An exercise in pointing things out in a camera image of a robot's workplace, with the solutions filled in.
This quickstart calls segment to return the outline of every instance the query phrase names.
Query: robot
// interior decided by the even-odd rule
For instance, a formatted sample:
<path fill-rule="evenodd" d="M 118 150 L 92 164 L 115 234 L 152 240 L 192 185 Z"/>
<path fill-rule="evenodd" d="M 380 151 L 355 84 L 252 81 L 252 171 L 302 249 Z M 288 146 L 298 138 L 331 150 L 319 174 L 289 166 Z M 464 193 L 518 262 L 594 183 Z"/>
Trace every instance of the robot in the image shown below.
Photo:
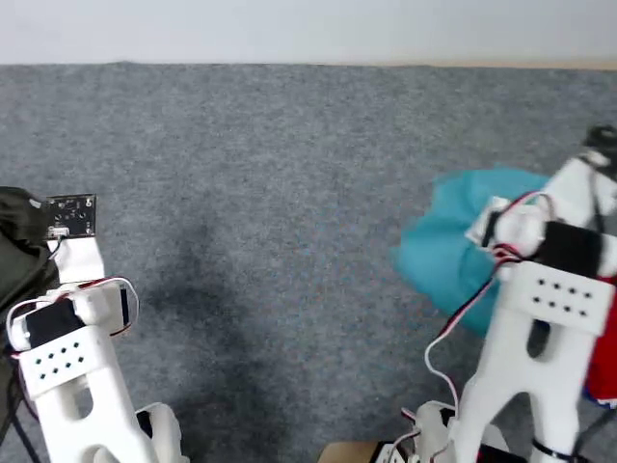
<path fill-rule="evenodd" d="M 111 338 L 137 321 L 139 298 L 128 280 L 105 277 L 94 236 L 95 195 L 50 202 L 57 223 L 48 246 L 61 285 L 13 306 L 7 333 L 51 462 L 188 463 L 172 409 L 154 403 L 135 411 L 124 384 Z M 87 412 L 77 399 L 83 394 L 92 398 Z"/>
<path fill-rule="evenodd" d="M 526 461 L 508 452 L 491 424 L 518 393 L 531 398 L 535 437 L 529 462 L 578 461 L 577 403 L 615 293 L 598 277 L 617 273 L 617 237 L 605 234 L 602 223 L 617 205 L 617 130 L 595 127 L 585 146 L 542 191 L 513 202 L 493 198 L 469 229 L 468 239 L 495 257 L 499 296 L 460 405 L 455 395 L 454 406 L 430 401 L 417 410 L 412 461 Z M 592 220 L 595 231 L 585 228 Z M 441 336 L 467 309 L 453 315 Z M 526 347 L 536 320 L 550 333 L 543 352 L 532 358 Z M 483 459 L 480 449 L 497 456 Z"/>

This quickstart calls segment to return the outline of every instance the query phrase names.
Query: red fabric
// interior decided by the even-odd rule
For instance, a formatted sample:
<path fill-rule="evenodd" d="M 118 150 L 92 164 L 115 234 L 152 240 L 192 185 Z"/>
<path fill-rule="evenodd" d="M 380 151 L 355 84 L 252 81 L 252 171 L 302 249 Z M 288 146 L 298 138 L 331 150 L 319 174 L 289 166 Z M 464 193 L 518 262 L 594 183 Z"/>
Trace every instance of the red fabric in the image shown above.
<path fill-rule="evenodd" d="M 617 286 L 617 276 L 602 280 Z M 586 388 L 596 400 L 617 398 L 617 293 L 608 314 L 604 335 L 596 342 L 587 372 Z"/>

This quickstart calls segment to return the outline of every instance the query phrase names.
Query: white wire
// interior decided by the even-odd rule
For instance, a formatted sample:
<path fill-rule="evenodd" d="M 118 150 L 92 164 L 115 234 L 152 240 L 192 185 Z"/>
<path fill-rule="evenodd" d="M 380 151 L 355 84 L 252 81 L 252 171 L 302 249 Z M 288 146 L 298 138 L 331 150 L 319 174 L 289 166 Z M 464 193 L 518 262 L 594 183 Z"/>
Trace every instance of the white wire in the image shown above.
<path fill-rule="evenodd" d="M 433 373 L 436 376 L 439 376 L 443 381 L 445 381 L 445 383 L 447 384 L 447 387 L 450 389 L 450 392 L 452 393 L 452 399 L 454 400 L 454 418 L 458 418 L 459 416 L 459 397 L 458 397 L 458 393 L 456 392 L 456 387 L 454 386 L 454 382 L 450 379 L 450 377 L 447 374 L 433 367 L 433 364 L 431 363 L 431 350 L 433 349 L 433 347 L 439 344 L 442 340 L 447 338 L 450 335 L 450 333 L 452 333 L 452 330 L 454 330 L 456 325 L 458 325 L 459 321 L 461 321 L 461 319 L 465 316 L 465 314 L 469 311 L 469 309 L 473 307 L 473 305 L 480 298 L 482 298 L 482 296 L 486 293 L 486 291 L 489 290 L 490 287 L 491 287 L 491 284 L 484 286 L 482 290 L 478 292 L 475 298 L 473 298 L 473 300 L 469 302 L 468 306 L 463 311 L 461 311 L 456 318 L 454 318 L 451 321 L 451 323 L 447 326 L 445 331 L 441 333 L 439 336 L 437 336 L 430 344 L 428 344 L 426 346 L 426 349 L 424 350 L 424 364 L 426 365 L 426 367 L 431 373 Z"/>
<path fill-rule="evenodd" d="M 406 441 L 407 439 L 411 439 L 412 437 L 415 436 L 419 436 L 420 435 L 420 430 L 419 429 L 414 429 L 412 432 L 408 432 L 407 434 L 403 434 L 402 436 L 400 436 L 398 439 L 396 439 L 394 441 L 394 443 L 392 444 L 392 448 L 389 450 L 388 453 L 388 463 L 392 463 L 392 457 L 394 456 L 394 451 L 396 450 L 396 448 L 403 442 Z"/>
<path fill-rule="evenodd" d="M 401 413 L 403 414 L 405 418 L 412 420 L 413 422 L 417 421 L 416 414 L 412 412 L 409 408 L 401 407 Z"/>
<path fill-rule="evenodd" d="M 98 287 L 98 286 L 105 286 L 109 283 L 112 282 L 121 282 L 124 283 L 125 285 L 128 286 L 128 288 L 130 289 L 130 291 L 133 293 L 133 297 L 135 298 L 135 316 L 129 320 L 128 324 L 122 328 L 121 331 L 123 331 L 124 329 L 128 328 L 129 326 L 133 326 L 137 323 L 137 320 L 139 319 L 139 310 L 140 310 L 140 302 L 139 302 L 139 295 L 137 294 L 137 291 L 135 290 L 135 286 L 133 286 L 133 284 L 126 278 L 124 277 L 110 277 L 110 278 L 106 278 L 105 280 L 102 280 L 98 283 L 95 283 L 93 285 L 90 286 L 86 286 L 84 287 L 84 289 L 88 289 L 91 287 Z"/>
<path fill-rule="evenodd" d="M 6 331 L 7 331 L 7 337 L 9 338 L 9 343 L 11 344 L 11 347 L 13 349 L 15 349 L 15 342 L 14 342 L 14 338 L 13 338 L 13 315 L 14 315 L 15 311 L 17 309 L 22 308 L 23 306 L 27 306 L 29 304 L 36 304 L 37 302 L 49 302 L 49 303 L 52 303 L 54 301 L 51 300 L 51 299 L 45 299 L 45 298 L 42 298 L 42 297 L 37 297 L 35 299 L 28 299 L 28 300 L 25 300 L 25 301 L 21 301 L 20 303 L 15 304 L 14 306 L 12 306 L 9 309 L 9 312 L 7 313 L 7 321 L 5 322 L 5 326 L 6 326 Z M 36 308 L 33 311 L 30 311 L 28 313 L 38 312 L 40 309 L 42 309 L 42 307 Z"/>
<path fill-rule="evenodd" d="M 93 285 L 85 286 L 85 287 L 83 287 L 81 289 L 88 289 L 88 288 L 91 288 L 91 287 L 104 286 L 104 285 L 112 283 L 112 282 L 124 283 L 126 286 L 128 286 L 128 288 L 132 292 L 133 296 L 135 297 L 135 314 L 134 314 L 134 317 L 131 320 L 129 320 L 128 324 L 124 328 L 122 328 L 122 330 L 120 330 L 118 332 L 118 334 L 119 334 L 120 332 L 123 332 L 125 329 L 133 326 L 135 323 L 137 323 L 137 320 L 139 319 L 140 302 L 139 302 L 139 295 L 137 294 L 137 291 L 135 290 L 135 286 L 133 286 L 133 284 L 129 280 L 124 278 L 124 277 L 110 277 L 110 278 L 106 278 L 104 280 L 101 280 L 100 282 L 95 283 Z M 21 308 L 23 306 L 27 306 L 28 304 L 35 304 L 37 302 L 48 302 L 48 303 L 51 304 L 51 303 L 57 301 L 58 298 L 61 295 L 59 295 L 55 299 L 45 299 L 43 297 L 38 297 L 38 298 L 35 298 L 35 299 L 28 299 L 26 301 L 22 301 L 22 302 L 20 302 L 18 304 L 15 304 L 14 306 L 12 306 L 9 309 L 9 312 L 7 313 L 7 321 L 5 322 L 5 325 L 6 325 L 7 337 L 9 338 L 9 343 L 11 344 L 13 349 L 15 349 L 15 342 L 14 342 L 14 338 L 13 338 L 13 315 L 14 315 L 15 311 L 17 311 L 19 308 Z M 37 312 L 37 311 L 39 311 L 41 309 L 43 309 L 43 307 L 36 308 L 36 309 L 34 309 L 34 310 L 32 310 L 32 311 L 30 311 L 28 313 L 34 313 L 34 312 Z"/>

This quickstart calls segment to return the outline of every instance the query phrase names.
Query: dark green fabric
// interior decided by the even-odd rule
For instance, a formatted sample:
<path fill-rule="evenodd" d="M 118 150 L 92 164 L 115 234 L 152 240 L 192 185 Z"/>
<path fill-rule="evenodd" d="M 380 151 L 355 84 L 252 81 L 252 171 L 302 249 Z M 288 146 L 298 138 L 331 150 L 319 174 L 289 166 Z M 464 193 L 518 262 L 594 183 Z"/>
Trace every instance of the dark green fabric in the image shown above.
<path fill-rule="evenodd" d="M 57 283 L 44 238 L 49 207 L 26 190 L 0 187 L 0 312 Z"/>

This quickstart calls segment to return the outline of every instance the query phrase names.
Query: black wire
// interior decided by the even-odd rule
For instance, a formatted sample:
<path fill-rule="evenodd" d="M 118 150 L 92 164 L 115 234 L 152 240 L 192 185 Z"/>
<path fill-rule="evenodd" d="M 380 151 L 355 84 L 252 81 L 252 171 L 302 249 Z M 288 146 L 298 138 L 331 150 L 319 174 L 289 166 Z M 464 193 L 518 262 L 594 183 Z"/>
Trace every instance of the black wire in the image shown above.
<path fill-rule="evenodd" d="M 11 376 L 11 380 L 9 381 L 9 387 L 7 388 L 7 408 L 9 411 L 9 418 L 11 420 L 11 423 L 13 424 L 13 427 L 15 428 L 15 432 L 19 436 L 19 439 L 21 439 L 23 447 L 26 448 L 26 451 L 28 452 L 32 463 L 40 463 L 40 458 L 37 455 L 37 451 L 32 445 L 32 442 L 30 442 L 26 431 L 24 431 L 23 427 L 21 426 L 21 422 L 19 422 L 19 418 L 17 417 L 17 406 L 15 405 L 15 397 L 13 396 L 12 392 L 13 386 L 17 385 L 17 375 L 17 370 L 14 369 L 13 376 Z"/>
<path fill-rule="evenodd" d="M 610 408 L 604 411 L 604 413 L 602 413 L 597 420 L 589 424 L 587 429 L 578 434 L 572 454 L 575 457 L 580 456 L 580 452 L 582 451 L 583 447 L 585 447 L 585 444 L 587 444 L 590 439 L 592 439 L 596 434 L 598 434 L 598 432 L 601 431 L 603 427 L 605 427 L 613 418 L 615 418 L 616 414 L 617 408 Z"/>
<path fill-rule="evenodd" d="M 56 257 L 56 255 L 58 254 L 58 251 L 60 251 L 60 245 L 62 244 L 62 242 L 66 239 L 66 237 L 64 235 L 60 236 L 58 238 L 58 245 L 56 246 L 56 249 L 53 250 L 53 252 L 49 255 L 49 257 L 47 258 L 47 260 L 52 260 Z"/>

